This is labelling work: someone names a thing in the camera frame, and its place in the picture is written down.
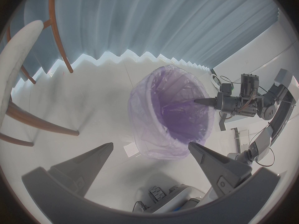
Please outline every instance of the white wall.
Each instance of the white wall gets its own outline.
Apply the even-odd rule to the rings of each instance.
[[[260,78],[260,86],[266,90],[273,84],[274,78],[279,69],[284,68],[293,73],[299,80],[299,42],[288,23],[286,17],[280,11],[278,21],[259,35],[252,42],[248,43],[235,54],[227,58],[214,68],[218,76],[224,75],[232,81],[239,82],[240,74],[252,73]],[[233,95],[239,95],[240,85],[236,84]],[[276,191],[272,194],[269,202],[260,211],[252,223],[258,222],[281,198],[290,184],[296,170],[298,169],[299,157],[299,107],[296,106],[291,115],[290,121],[285,129],[271,147],[275,153],[275,163],[268,169],[276,174],[286,171]],[[250,139],[257,132],[267,125],[267,121],[258,117],[245,117],[242,119],[232,118],[227,120],[226,127],[238,127],[239,131],[249,130]],[[260,162],[269,165],[273,162],[273,154],[270,151]],[[254,163],[253,173],[260,168]]]

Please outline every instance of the white floor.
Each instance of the white floor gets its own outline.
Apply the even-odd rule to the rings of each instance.
[[[141,58],[107,55],[102,56],[101,61],[86,59],[75,62],[72,74],[61,64],[55,72],[50,72],[52,77],[42,72],[35,85],[27,81],[12,92],[13,102],[24,110],[80,132],[78,137],[51,133],[5,117],[0,132],[34,143],[34,147],[23,147],[0,141],[0,165],[25,207],[38,221],[49,223],[26,191],[21,176],[38,166],[48,170],[52,165],[107,142],[114,143],[114,150],[85,198],[131,211],[138,200],[151,205],[147,193],[154,185],[168,191],[183,183],[207,192],[211,185],[192,155],[182,160],[155,160],[140,153],[128,157],[124,149],[134,141],[127,114],[132,87],[148,73],[171,61],[164,57],[156,59],[150,54]],[[184,63],[172,61],[180,66]],[[207,70],[188,64],[182,67],[199,77],[211,97],[216,96]],[[213,131],[205,146],[223,155],[236,152],[234,131],[220,132],[219,120],[215,115]]]

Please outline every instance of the robotic arm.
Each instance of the robotic arm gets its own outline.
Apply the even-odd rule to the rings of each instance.
[[[234,159],[245,164],[260,161],[280,135],[299,99],[299,84],[293,75],[280,69],[269,91],[258,93],[259,77],[252,74],[241,75],[240,96],[231,96],[232,84],[222,84],[217,97],[195,99],[194,102],[213,106],[223,113],[253,117],[256,114],[264,120],[271,120],[247,151],[235,154]]]

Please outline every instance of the white sticker on floor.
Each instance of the white sticker on floor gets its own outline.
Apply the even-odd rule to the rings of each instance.
[[[131,157],[137,153],[139,153],[139,150],[135,143],[130,143],[123,147],[125,149],[125,152],[127,153],[128,157]]]

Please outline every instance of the plastic bag liner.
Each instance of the plastic bag liner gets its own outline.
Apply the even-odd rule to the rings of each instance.
[[[155,159],[183,159],[189,142],[204,145],[215,111],[194,103],[209,98],[203,84],[174,65],[162,66],[132,90],[128,114],[139,152]]]

